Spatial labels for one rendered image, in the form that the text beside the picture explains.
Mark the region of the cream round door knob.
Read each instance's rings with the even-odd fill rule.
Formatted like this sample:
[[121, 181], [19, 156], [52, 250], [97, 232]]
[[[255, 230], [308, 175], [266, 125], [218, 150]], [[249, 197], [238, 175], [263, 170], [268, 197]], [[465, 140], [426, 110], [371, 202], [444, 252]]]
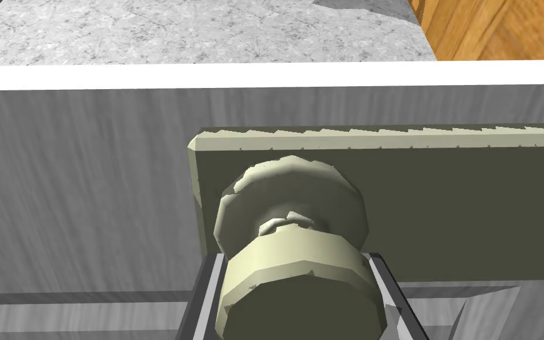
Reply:
[[221, 340], [379, 340], [381, 290], [362, 246], [363, 198], [333, 167], [294, 155], [248, 168], [220, 200], [227, 258]]

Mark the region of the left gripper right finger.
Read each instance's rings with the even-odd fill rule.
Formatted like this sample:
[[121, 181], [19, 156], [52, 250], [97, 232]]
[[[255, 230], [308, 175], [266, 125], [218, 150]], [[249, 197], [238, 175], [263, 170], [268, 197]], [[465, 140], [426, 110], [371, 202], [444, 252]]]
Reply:
[[378, 253], [363, 253], [382, 296], [387, 327], [379, 340], [430, 340], [386, 262]]

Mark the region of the olive door leaf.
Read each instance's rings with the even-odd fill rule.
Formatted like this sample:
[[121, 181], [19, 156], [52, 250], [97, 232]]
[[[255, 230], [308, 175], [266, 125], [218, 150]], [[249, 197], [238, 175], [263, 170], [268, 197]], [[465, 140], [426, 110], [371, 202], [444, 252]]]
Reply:
[[544, 280], [544, 123], [204, 128], [188, 144], [203, 252], [223, 191], [287, 155], [362, 194], [363, 251], [399, 282]]

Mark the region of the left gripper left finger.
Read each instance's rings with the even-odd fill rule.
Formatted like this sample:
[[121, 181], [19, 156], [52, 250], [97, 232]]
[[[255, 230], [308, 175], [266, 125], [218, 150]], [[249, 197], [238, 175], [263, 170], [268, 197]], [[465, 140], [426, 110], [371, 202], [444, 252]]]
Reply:
[[223, 254], [205, 256], [175, 340], [221, 340], [215, 322], [226, 267]]

